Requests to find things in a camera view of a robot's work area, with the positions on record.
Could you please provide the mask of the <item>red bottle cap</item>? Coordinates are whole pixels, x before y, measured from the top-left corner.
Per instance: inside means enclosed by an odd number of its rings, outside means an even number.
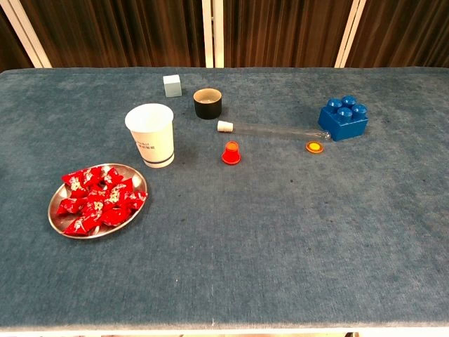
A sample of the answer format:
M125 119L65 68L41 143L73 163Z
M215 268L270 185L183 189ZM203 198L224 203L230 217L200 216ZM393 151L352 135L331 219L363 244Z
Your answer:
M221 157L222 161L228 165L238 164L241 160L239 144L235 141L229 141L225 145L224 152Z

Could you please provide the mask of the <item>silver metal plate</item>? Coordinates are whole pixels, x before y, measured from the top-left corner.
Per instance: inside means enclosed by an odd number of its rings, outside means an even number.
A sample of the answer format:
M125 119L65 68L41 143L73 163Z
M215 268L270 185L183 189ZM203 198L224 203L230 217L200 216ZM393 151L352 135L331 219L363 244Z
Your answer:
M129 179L129 178L133 179L133 192L137 192L137 191L146 192L148 194L148 196L147 196L147 199L148 199L149 190L148 190L147 182L146 182L144 176L140 172L135 170L134 168L124 165L124 164L101 164L101 165L96 165L96 166L102 167L102 172L103 172L102 181L100 183L98 183L97 185L87 187L86 189L88 190L88 193L90 192L91 189L93 189L95 187L96 189L99 189L99 190L107 190L108 194L109 194L113 187L107 187L105 185L105 183L103 181L103 176L104 176L104 174L106 174L106 172L108 172L108 170L110 170L111 168L115 168L118 171L118 173L123 176L123 180ZM49 219L49 222L50 222L51 226L53 227L53 229L55 229L58 233L66 236L66 237L73 238L73 239L92 239L92 238L101 237L101 236L110 234L112 232L116 232L117 230L120 230L121 228L123 228L127 224L129 224L137 216L137 214L139 214L139 212L142 210L142 208L145 205L145 204L143 204L142 207L137 211L130 209L130 218L126 222L120 224L119 226L110 227L110 226L103 225L100 222L100 225L97 227L94 227L88 233L88 236L72 236L72 235L64 234L63 231L69 226L69 224L73 220L82 216L81 210L75 214L71 214L71 213L62 214L62 215L57 214L57 209L60 205L60 202L63 199L71 198L70 194L71 194L70 186L65 184L64 182L62 182L62 185L58 188L57 192L53 195L53 197L50 201L50 204L48 206L48 219ZM123 205L120 205L120 207L114 207L113 209L117 209L117 208L125 208L125 207Z

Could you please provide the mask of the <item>white frame post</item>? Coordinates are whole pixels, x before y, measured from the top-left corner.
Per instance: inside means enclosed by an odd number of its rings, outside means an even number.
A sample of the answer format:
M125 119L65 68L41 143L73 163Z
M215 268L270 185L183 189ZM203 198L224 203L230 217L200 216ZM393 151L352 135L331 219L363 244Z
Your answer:
M214 28L214 62L216 68L225 67L225 38L224 38L224 1L213 0L213 28Z
M0 0L9 23L18 36L35 68L52 68L52 64L20 0Z
M352 1L334 68L344 68L346 66L365 5L366 0Z
M201 0L201 6L206 67L214 68L211 0Z

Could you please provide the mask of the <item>glass test tube white stopper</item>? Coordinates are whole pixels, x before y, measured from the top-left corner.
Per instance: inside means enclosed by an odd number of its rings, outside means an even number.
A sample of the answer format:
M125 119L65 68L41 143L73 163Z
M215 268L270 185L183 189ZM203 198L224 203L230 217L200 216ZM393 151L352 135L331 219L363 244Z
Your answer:
M237 133L248 136L263 136L287 139L304 140L331 140L328 131L304 129L298 127L287 127L279 125L231 123L228 121L218 121L217 131L221 133Z

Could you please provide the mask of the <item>white paper cup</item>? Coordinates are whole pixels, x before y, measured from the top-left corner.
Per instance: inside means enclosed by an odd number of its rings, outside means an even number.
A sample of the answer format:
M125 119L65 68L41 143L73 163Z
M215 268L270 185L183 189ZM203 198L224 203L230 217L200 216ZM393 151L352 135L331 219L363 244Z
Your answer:
M158 103L139 105L126 115L125 125L148 167L162 168L174 160L173 119L172 109Z

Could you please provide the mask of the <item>light blue cube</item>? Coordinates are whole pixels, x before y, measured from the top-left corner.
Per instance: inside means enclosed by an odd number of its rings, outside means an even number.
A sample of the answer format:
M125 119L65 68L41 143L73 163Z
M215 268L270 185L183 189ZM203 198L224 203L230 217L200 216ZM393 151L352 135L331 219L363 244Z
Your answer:
M178 74L163 76L163 85L167 98L180 97L182 95L180 76Z

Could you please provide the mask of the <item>black cup brown inside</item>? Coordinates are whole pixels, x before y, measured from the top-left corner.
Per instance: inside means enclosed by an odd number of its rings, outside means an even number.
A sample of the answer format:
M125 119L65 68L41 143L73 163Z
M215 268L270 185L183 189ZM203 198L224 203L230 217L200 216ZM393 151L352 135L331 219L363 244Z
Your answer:
M215 88L202 88L194 95L194 109L201 119L216 119L222 112L222 94Z

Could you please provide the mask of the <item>blue felt table cover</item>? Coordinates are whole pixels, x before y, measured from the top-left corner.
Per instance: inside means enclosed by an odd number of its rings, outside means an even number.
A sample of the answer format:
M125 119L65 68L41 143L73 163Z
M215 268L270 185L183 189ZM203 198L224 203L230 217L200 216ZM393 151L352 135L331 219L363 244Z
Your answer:
M449 69L177 68L168 99L171 72L0 74L0 330L449 326ZM216 119L196 115L202 88L222 94ZM324 131L321 108L345 95L368 108L361 136L217 131ZM148 103L174 114L162 168L125 125ZM47 216L61 177L103 163L141 172L147 203L113 234L63 237Z

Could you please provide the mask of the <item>blue building block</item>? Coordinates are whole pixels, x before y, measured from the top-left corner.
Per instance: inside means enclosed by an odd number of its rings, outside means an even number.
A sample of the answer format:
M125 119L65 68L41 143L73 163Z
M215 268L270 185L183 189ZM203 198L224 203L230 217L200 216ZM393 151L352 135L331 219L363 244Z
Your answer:
M364 134L368 125L368 108L352 95L331 98L321 108L318 124L334 141Z

